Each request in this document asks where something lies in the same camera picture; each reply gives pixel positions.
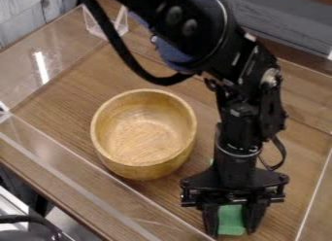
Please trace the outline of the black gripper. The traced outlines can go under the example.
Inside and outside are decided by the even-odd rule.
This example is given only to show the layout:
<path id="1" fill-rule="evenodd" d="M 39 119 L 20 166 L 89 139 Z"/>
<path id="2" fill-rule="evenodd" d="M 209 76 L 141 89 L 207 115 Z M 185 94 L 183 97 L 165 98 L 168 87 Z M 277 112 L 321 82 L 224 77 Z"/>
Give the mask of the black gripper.
<path id="1" fill-rule="evenodd" d="M 253 234 L 261 224 L 267 207 L 284 201 L 284 187 L 289 181 L 287 174 L 257 168 L 253 179 L 243 186 L 232 187 L 221 182 L 216 170 L 211 167 L 180 181 L 180 204 L 183 207 L 197 209 L 204 206 L 203 219 L 209 237 L 217 237 L 219 206 L 245 205 L 245 228 L 248 234 Z"/>

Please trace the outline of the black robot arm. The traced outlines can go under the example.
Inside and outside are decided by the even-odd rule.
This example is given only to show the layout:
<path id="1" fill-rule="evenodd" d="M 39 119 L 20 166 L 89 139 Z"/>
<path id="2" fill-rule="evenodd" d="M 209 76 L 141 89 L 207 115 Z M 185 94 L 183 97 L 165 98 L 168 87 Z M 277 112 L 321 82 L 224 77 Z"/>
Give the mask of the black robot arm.
<path id="1" fill-rule="evenodd" d="M 177 72 L 161 83 L 203 74 L 216 96 L 213 163 L 183 179 L 181 204 L 201 211 L 209 236 L 220 234 L 220 211 L 228 205 L 245 231 L 255 233 L 289 182 L 261 159 L 263 145 L 279 140 L 287 120 L 276 57 L 239 25 L 225 0 L 117 1 L 147 24 L 161 57 Z"/>

